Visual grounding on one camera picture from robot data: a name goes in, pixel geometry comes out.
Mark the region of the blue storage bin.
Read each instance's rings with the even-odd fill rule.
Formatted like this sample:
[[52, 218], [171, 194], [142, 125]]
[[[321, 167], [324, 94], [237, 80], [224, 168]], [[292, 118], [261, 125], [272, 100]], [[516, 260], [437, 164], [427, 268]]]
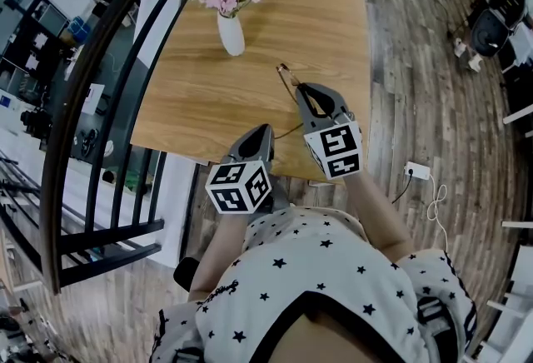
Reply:
[[81, 17], [75, 17], [68, 25], [67, 30], [72, 34], [76, 42], [84, 42], [91, 28]]

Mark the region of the white star print shirt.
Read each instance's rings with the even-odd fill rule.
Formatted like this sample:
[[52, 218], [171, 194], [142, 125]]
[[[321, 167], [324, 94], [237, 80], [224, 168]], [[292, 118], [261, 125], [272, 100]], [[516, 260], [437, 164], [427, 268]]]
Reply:
[[[431, 336], [419, 324], [426, 296], [448, 308], [453, 331]], [[160, 311], [149, 361], [172, 363], [175, 350], [195, 347], [205, 363], [267, 363], [287, 328], [316, 310], [404, 363], [457, 363], [476, 331], [476, 306], [444, 251], [391, 262], [355, 217], [292, 207], [247, 228], [207, 298]]]

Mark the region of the person's left forearm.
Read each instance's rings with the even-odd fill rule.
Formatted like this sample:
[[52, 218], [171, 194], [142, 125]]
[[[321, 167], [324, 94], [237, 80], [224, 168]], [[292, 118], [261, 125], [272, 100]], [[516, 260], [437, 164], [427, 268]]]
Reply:
[[207, 298], [227, 268], [242, 254], [242, 244], [250, 216], [222, 215], [217, 229], [192, 278], [188, 301]]

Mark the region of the brown eyeglasses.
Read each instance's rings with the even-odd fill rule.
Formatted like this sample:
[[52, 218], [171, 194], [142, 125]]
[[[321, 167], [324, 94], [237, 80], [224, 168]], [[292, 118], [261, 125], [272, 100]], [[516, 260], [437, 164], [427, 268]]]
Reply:
[[282, 82], [284, 88], [286, 89], [286, 91], [288, 92], [289, 96], [291, 97], [292, 101], [294, 101], [294, 103], [297, 105], [300, 117], [302, 119], [302, 122], [300, 124], [298, 124], [297, 126], [293, 127], [288, 132], [284, 132], [281, 135], [274, 137], [275, 140], [280, 140], [283, 137], [286, 137], [286, 136], [292, 134], [293, 132], [297, 131], [300, 128], [303, 128], [304, 131], [306, 132], [308, 127], [309, 127], [308, 126], [309, 121], [308, 121], [308, 119], [306, 117], [304, 117], [304, 114], [303, 114], [303, 111], [302, 111], [302, 106], [301, 106], [301, 104], [299, 103], [299, 101], [296, 98], [296, 91], [299, 90], [299, 86], [301, 85], [300, 80], [296, 77], [296, 75], [291, 71], [291, 69], [285, 63], [280, 63], [276, 67], [276, 72], [277, 72], [279, 78], [281, 79], [281, 82]]

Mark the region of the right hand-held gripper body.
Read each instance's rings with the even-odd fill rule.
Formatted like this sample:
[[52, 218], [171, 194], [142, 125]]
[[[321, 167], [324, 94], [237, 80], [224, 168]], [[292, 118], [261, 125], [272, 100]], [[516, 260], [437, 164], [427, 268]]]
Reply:
[[361, 131], [357, 121], [345, 120], [304, 135], [311, 157], [328, 181], [358, 173], [362, 168]]

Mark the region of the white ceramic vase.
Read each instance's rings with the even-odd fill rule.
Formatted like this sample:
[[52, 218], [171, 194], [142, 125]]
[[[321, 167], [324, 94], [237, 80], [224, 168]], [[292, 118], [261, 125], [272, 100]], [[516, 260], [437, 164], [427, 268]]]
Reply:
[[217, 26], [222, 46], [227, 53], [233, 57], [242, 55], [245, 51], [245, 39], [239, 18], [224, 17], [218, 13]]

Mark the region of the white power strip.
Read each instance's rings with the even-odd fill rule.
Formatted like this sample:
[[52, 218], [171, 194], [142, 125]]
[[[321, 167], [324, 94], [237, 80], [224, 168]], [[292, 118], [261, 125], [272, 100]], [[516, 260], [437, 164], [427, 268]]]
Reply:
[[415, 162], [407, 162], [404, 167], [404, 172], [409, 177], [425, 181], [429, 180], [431, 176], [431, 169], [428, 166]]

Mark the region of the white rack frame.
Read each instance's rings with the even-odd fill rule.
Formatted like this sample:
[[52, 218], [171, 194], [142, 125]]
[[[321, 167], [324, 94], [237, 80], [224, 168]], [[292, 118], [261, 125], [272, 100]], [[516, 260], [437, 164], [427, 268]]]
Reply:
[[511, 261], [510, 284], [503, 301], [488, 301], [496, 323], [474, 363], [533, 363], [533, 219], [504, 221], [504, 228], [521, 231], [521, 242]]

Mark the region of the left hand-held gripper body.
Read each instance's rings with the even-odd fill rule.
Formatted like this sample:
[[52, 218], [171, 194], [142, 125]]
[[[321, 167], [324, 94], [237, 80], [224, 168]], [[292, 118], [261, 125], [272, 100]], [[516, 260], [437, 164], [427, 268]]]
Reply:
[[205, 189], [221, 215], [261, 216], [287, 208], [287, 196], [264, 161], [213, 165]]

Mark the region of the person's right forearm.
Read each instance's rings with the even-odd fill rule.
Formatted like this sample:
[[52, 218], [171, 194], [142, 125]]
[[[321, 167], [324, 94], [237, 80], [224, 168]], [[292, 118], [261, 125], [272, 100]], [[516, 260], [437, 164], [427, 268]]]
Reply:
[[391, 262], [413, 253], [415, 247], [406, 224], [370, 174], [361, 170], [343, 180], [348, 201], [369, 242]]

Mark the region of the black shelf cabinet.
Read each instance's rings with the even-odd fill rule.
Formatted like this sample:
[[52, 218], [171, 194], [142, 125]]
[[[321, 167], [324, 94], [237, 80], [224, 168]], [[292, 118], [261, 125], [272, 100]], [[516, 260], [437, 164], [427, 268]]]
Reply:
[[60, 39], [67, 25], [49, 0], [0, 0], [0, 73], [49, 81], [68, 50]]

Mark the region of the white floor sign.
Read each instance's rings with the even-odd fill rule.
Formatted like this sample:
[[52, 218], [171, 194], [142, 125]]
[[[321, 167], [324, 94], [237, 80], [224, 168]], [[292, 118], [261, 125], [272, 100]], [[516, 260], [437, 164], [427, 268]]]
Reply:
[[85, 101], [82, 105], [82, 113], [94, 115], [97, 105], [103, 94], [105, 86], [103, 84], [92, 83], [87, 91]]

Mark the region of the grey black office chair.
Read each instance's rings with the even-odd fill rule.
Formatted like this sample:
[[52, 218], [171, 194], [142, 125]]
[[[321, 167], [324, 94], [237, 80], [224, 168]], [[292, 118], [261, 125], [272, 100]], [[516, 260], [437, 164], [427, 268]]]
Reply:
[[471, 45], [483, 57], [495, 56], [526, 15], [526, 0], [486, 0], [471, 27]]

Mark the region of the black metal railing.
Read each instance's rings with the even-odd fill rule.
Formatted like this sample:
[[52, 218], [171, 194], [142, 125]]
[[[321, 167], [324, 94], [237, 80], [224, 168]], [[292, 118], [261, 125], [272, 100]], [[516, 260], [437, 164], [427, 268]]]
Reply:
[[131, 76], [137, 56], [147, 40], [157, 16], [169, 0], [156, 0], [147, 20], [127, 52], [119, 70], [111, 100], [107, 105], [99, 129], [97, 145], [93, 151], [82, 231], [62, 233], [64, 211], [63, 193], [67, 178], [67, 165], [77, 124], [82, 113], [89, 87], [96, 76], [105, 52], [121, 25], [128, 10], [137, 0], [113, 0], [90, 34], [81, 51], [67, 87], [62, 109], [53, 122], [51, 136], [42, 173], [40, 200], [40, 234], [42, 239], [41, 265], [47, 286], [57, 294], [66, 286], [100, 276], [133, 262], [148, 258], [162, 249], [159, 239], [138, 245], [135, 239], [160, 232], [164, 221], [156, 217], [157, 200], [163, 179], [167, 154], [150, 144], [142, 149], [142, 161], [137, 177], [137, 187], [132, 215], [124, 225], [120, 223], [120, 210], [127, 191], [126, 176], [133, 145], [132, 133], [140, 111], [149, 79], [144, 77], [132, 99], [124, 133], [117, 141], [118, 169], [113, 189], [109, 224], [98, 228], [97, 192], [104, 159], [105, 146], [116, 121], [117, 110], [123, 104], [123, 91]]

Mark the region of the person's chest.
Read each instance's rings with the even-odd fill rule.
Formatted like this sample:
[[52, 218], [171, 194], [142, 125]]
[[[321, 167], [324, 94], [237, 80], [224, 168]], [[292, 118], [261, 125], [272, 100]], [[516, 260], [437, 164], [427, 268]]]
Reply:
[[268, 363], [404, 363], [380, 344], [349, 332], [324, 311], [299, 316], [271, 352]]

